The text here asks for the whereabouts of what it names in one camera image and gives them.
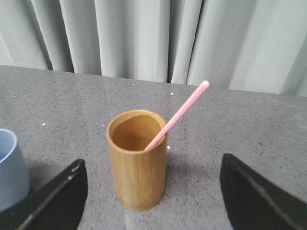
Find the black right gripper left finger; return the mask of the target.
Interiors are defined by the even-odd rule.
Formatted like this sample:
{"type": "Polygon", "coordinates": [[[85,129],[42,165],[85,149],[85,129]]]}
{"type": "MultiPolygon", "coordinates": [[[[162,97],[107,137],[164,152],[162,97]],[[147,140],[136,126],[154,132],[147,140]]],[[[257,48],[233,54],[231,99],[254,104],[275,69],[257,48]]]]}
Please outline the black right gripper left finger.
{"type": "Polygon", "coordinates": [[[0,213],[2,230],[75,230],[83,216],[88,180],[77,159],[27,198],[0,213]]]}

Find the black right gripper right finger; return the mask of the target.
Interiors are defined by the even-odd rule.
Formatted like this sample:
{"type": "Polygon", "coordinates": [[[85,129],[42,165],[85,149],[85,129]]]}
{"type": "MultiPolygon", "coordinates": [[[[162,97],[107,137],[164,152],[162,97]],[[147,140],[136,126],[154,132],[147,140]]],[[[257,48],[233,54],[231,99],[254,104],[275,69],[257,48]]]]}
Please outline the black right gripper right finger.
{"type": "Polygon", "coordinates": [[[307,204],[279,188],[236,156],[222,157],[220,187],[235,230],[305,230],[307,204]]]}

